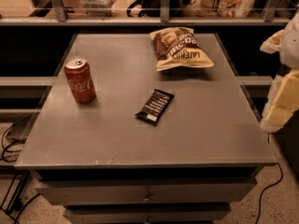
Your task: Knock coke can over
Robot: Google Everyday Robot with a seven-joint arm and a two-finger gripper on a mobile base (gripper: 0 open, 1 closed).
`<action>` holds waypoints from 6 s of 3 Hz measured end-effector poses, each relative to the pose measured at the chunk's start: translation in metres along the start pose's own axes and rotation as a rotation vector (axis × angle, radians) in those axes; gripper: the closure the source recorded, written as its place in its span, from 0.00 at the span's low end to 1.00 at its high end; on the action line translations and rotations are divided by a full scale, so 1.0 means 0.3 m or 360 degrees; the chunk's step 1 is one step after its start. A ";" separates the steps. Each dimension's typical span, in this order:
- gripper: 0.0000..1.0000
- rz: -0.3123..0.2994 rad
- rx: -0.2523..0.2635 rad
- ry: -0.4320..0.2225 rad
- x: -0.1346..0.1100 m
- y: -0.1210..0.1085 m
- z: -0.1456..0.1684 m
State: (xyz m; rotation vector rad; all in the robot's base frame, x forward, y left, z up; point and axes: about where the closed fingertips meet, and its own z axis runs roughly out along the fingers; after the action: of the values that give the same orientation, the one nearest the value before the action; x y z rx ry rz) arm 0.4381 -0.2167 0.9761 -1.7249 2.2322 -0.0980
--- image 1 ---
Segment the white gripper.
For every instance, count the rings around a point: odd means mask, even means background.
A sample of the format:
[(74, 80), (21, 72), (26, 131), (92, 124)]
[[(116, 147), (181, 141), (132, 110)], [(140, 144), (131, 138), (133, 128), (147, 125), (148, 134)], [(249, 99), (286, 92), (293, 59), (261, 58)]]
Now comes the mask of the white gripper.
[[(296, 13), (284, 30), (267, 38), (260, 51), (273, 54), (279, 52), (280, 62), (292, 69), (299, 68), (299, 13)], [(276, 75), (271, 83), (264, 106), (261, 128), (266, 133), (280, 130), (299, 109), (299, 70), (287, 75)]]

